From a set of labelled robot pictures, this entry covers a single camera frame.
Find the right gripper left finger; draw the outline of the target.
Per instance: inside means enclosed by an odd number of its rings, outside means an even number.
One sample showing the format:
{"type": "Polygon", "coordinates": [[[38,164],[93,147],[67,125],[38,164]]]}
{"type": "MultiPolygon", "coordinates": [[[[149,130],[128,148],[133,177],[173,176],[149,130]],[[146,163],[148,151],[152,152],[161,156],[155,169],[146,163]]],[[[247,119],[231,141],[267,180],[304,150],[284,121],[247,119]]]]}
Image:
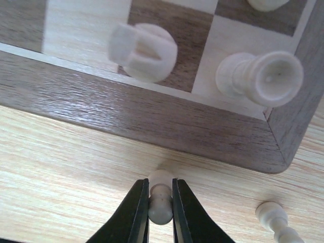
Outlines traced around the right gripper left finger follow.
{"type": "Polygon", "coordinates": [[[87,242],[149,242],[149,181],[137,180],[114,214],[87,242]]]}

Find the wooden chess board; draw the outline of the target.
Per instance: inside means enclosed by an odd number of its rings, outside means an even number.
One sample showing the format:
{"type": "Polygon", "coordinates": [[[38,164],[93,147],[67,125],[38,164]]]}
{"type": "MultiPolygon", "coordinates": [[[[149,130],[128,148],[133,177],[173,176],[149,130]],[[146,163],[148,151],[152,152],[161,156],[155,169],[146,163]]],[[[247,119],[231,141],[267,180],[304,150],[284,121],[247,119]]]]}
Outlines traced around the wooden chess board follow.
{"type": "Polygon", "coordinates": [[[1,1],[1,105],[263,173],[323,95],[323,1],[1,1]]]}

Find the white pawn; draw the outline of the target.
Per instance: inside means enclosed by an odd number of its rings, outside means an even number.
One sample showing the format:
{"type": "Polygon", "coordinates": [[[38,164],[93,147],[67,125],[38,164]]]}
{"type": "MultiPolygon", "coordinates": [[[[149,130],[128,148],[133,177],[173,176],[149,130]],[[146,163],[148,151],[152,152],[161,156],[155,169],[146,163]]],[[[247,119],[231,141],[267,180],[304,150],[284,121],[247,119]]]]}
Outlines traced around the white pawn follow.
{"type": "Polygon", "coordinates": [[[270,12],[282,7],[289,0],[247,0],[247,2],[257,11],[270,12]]]}
{"type": "Polygon", "coordinates": [[[174,176],[166,170],[156,170],[149,177],[149,219],[157,225],[166,225],[173,218],[172,180],[174,176]]]}
{"type": "Polygon", "coordinates": [[[271,201],[264,202],[257,207],[255,214],[260,224],[274,233],[276,242],[304,243],[296,230],[289,227],[288,215],[280,204],[271,201]]]}

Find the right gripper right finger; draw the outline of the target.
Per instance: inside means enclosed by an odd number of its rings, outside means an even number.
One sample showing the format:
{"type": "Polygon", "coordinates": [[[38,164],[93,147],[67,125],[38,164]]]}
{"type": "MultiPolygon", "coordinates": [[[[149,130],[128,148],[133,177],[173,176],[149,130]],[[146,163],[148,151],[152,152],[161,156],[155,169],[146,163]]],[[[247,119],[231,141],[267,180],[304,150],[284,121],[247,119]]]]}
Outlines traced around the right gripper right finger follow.
{"type": "Polygon", "coordinates": [[[174,242],[234,242],[207,214],[185,180],[173,179],[172,193],[174,242]]]}

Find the white rook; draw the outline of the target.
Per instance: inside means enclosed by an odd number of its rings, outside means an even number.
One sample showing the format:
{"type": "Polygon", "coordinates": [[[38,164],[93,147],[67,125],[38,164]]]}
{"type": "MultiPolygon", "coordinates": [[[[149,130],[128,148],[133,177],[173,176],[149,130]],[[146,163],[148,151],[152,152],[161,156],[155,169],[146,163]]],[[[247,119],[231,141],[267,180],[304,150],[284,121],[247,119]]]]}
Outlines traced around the white rook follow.
{"type": "Polygon", "coordinates": [[[215,82],[231,98],[246,97],[264,107],[289,103],[300,91],[304,69],[300,60],[286,51],[255,56],[235,53],[221,61],[215,82]]]}

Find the white knight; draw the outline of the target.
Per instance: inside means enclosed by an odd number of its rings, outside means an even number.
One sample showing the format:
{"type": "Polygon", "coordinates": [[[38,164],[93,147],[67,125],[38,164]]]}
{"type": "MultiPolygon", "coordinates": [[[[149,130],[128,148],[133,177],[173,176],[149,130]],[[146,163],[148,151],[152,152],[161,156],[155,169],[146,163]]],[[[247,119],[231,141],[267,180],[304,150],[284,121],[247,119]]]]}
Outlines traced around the white knight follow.
{"type": "Polygon", "coordinates": [[[156,83],[172,72],[178,46],[168,31],[149,23],[118,24],[108,41],[108,58],[131,77],[156,83]]]}

